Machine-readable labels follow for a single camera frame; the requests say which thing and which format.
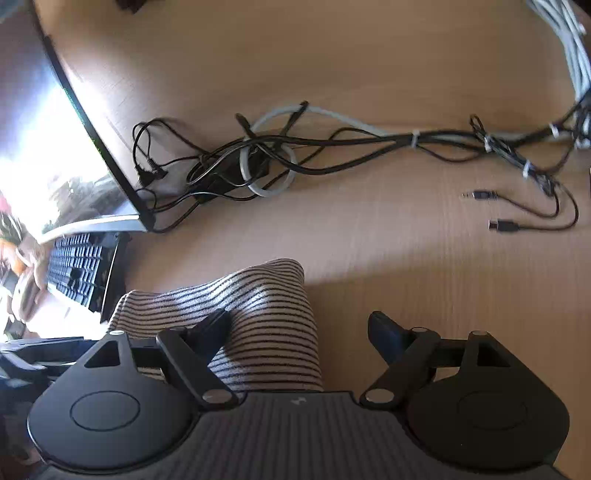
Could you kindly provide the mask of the black curved monitor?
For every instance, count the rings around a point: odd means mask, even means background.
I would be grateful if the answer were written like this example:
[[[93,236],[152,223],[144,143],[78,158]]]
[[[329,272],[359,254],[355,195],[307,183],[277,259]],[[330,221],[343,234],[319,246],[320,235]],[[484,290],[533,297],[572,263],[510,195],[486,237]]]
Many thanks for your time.
[[[1,4],[1,192],[40,243],[154,224],[82,108],[31,1]]]

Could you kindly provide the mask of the beige striped knit garment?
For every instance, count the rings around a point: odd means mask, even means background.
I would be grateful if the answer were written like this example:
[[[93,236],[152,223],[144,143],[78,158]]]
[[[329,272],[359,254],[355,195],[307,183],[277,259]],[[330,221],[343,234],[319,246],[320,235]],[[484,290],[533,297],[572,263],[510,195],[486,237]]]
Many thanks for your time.
[[[230,389],[324,389],[317,322],[304,289],[304,268],[294,259],[164,293],[132,290],[118,301],[108,328],[151,339],[165,329],[193,327],[218,309],[228,312],[231,328],[208,367]]]

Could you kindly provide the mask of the black keyboard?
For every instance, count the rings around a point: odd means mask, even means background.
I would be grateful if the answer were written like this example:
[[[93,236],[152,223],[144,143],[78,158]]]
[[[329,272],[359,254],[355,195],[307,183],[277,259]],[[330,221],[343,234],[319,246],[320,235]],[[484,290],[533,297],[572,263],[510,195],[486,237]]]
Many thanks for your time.
[[[55,240],[50,250],[47,283],[107,322],[125,293],[124,232],[80,233]]]

